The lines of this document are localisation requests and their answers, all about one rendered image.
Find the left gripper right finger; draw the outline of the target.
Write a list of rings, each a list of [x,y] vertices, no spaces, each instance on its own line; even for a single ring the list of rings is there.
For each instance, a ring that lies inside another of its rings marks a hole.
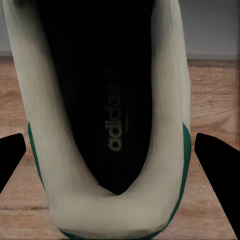
[[[219,202],[240,240],[240,151],[203,133],[195,140],[195,153]]]

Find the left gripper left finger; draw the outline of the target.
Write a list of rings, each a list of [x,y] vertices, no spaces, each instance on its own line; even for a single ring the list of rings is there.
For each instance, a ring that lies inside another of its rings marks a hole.
[[[0,138],[0,193],[26,152],[21,133]]]

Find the gym shoe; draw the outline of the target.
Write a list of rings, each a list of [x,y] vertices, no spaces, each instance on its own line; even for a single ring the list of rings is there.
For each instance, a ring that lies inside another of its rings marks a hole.
[[[180,0],[3,0],[50,222],[67,240],[152,240],[191,158]]]

